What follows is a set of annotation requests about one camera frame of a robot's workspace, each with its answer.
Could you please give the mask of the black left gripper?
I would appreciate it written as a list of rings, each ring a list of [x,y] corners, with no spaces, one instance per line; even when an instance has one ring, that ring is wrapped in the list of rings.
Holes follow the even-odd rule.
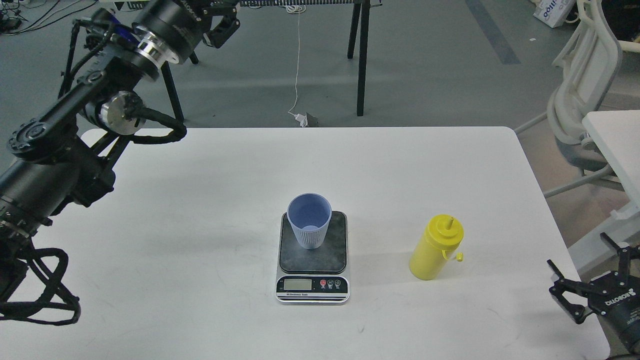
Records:
[[[241,0],[151,0],[132,23],[139,34],[151,32],[183,64],[198,43],[221,48],[240,27]]]

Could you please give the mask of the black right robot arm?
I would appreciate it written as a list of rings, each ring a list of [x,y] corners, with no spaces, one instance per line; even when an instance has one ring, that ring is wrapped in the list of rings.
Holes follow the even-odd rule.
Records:
[[[615,251],[618,268],[589,282],[565,278],[552,260],[547,265],[555,276],[549,293],[576,324],[591,314],[601,317],[614,331],[626,350],[639,354],[640,279],[631,274],[631,262],[640,257],[639,246],[621,247],[605,232],[600,238]]]

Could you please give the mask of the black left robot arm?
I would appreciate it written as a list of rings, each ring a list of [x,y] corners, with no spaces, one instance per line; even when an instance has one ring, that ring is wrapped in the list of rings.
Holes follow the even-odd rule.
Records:
[[[59,248],[33,237],[69,203],[89,207],[114,189],[114,165],[130,143],[186,136],[169,64],[195,58],[199,43],[221,48],[240,27],[238,0],[151,0],[131,26],[107,9],[77,19],[56,103],[13,132],[16,160],[1,176],[1,319],[32,322],[41,310],[71,312],[77,296],[62,282]]]

